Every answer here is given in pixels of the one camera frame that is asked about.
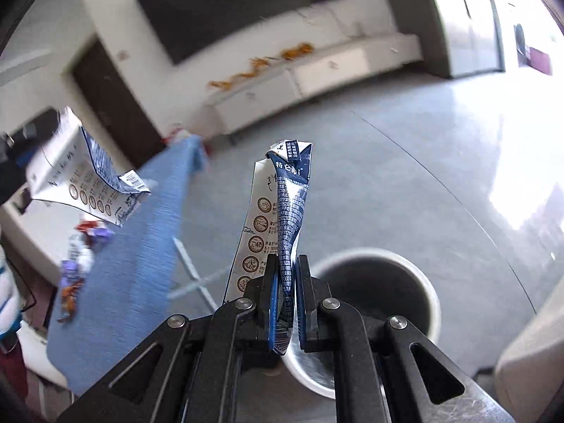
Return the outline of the red snack bag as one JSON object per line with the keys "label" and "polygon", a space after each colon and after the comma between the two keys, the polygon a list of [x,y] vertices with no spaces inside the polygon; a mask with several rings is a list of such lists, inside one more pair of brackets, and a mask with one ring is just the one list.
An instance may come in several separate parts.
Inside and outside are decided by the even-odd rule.
{"label": "red snack bag", "polygon": [[84,280],[77,281],[64,287],[61,292],[61,315],[57,319],[58,323],[70,322],[75,316],[76,306],[78,305],[78,294],[84,285]]}

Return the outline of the purple wrapper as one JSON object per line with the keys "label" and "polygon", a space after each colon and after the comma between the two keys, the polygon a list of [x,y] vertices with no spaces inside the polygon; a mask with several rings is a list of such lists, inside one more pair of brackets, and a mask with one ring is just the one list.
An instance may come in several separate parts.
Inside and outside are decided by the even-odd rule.
{"label": "purple wrapper", "polygon": [[97,253],[112,240],[114,232],[101,221],[83,221],[68,240],[67,257],[61,261],[61,286],[83,282],[91,272]]}

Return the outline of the blue white milk carton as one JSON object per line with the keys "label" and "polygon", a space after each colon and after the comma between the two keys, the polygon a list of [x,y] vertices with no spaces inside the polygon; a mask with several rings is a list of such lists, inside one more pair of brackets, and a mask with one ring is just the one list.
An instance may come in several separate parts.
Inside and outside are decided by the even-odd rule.
{"label": "blue white milk carton", "polygon": [[112,159],[69,107],[57,130],[26,169],[31,199],[60,203],[121,226],[150,189],[130,170],[118,174]]}

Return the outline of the white trash bin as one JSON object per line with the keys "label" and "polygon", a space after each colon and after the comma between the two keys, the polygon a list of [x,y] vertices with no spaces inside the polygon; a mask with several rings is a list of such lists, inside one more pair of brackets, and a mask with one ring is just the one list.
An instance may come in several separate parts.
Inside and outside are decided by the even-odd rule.
{"label": "white trash bin", "polygon": [[[433,343],[439,341],[442,310],[438,294],[427,275],[407,258],[381,248],[352,248],[314,264],[311,274],[326,282],[334,297],[361,314],[380,320],[401,315]],[[305,353],[295,332],[282,361],[305,388],[325,398],[335,397],[329,353]]]}

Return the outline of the blue fluffy table cloth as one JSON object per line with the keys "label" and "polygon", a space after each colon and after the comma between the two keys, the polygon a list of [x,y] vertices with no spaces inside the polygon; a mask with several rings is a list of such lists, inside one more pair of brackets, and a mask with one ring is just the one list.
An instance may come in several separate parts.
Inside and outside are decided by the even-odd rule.
{"label": "blue fluffy table cloth", "polygon": [[74,394],[84,394],[168,317],[174,240],[189,182],[206,161],[197,136],[149,160],[139,174],[154,183],[151,193],[98,251],[73,319],[62,322],[61,303],[54,304],[47,356]]}

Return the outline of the red white shopping bag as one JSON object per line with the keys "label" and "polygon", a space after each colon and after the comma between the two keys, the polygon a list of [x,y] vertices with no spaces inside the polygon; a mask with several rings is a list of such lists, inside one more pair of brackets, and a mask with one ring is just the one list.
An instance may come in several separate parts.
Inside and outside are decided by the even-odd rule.
{"label": "red white shopping bag", "polygon": [[188,129],[184,128],[183,126],[177,125],[174,127],[169,134],[164,138],[164,143],[167,146],[174,145],[182,140],[187,139],[191,136],[191,133]]}

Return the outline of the dark brown door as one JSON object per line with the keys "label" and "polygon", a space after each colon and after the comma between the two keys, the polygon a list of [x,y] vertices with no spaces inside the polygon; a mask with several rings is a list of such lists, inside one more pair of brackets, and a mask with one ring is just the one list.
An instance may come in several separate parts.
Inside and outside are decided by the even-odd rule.
{"label": "dark brown door", "polygon": [[98,38],[75,62],[72,77],[101,126],[134,168],[164,150],[161,134],[130,93]]}

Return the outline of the white tv cabinet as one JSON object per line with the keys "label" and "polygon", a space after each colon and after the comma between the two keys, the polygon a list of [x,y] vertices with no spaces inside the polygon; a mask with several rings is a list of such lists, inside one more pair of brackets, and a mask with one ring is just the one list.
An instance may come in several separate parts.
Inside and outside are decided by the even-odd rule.
{"label": "white tv cabinet", "polygon": [[359,38],[284,61],[258,78],[213,94],[207,105],[228,135],[295,104],[422,59],[416,35]]}

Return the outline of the golden dragon figurine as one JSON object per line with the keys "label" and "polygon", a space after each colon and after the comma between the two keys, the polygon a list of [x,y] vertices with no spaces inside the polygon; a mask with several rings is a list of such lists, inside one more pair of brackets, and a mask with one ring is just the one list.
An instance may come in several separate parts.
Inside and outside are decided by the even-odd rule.
{"label": "golden dragon figurine", "polygon": [[242,81],[257,78],[264,70],[271,65],[270,57],[255,57],[250,60],[250,69],[247,72],[233,74],[227,80],[211,80],[207,82],[207,88],[216,89],[222,92],[231,90],[235,85]]}

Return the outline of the golden tiger figurine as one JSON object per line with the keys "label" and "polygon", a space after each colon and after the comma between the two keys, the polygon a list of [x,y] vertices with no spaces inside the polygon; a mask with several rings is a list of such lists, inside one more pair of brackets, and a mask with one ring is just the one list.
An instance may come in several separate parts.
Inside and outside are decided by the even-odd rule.
{"label": "golden tiger figurine", "polygon": [[285,61],[294,61],[305,55],[310,55],[314,52],[314,45],[308,42],[299,43],[293,48],[288,48],[280,52],[280,58]]}

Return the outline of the grey tall cabinet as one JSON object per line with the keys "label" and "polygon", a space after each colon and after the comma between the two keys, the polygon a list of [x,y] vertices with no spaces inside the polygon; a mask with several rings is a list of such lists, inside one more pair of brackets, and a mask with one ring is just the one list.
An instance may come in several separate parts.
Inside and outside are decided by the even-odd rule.
{"label": "grey tall cabinet", "polygon": [[435,0],[388,2],[399,31],[419,38],[427,71],[440,78],[450,78],[446,35]]}

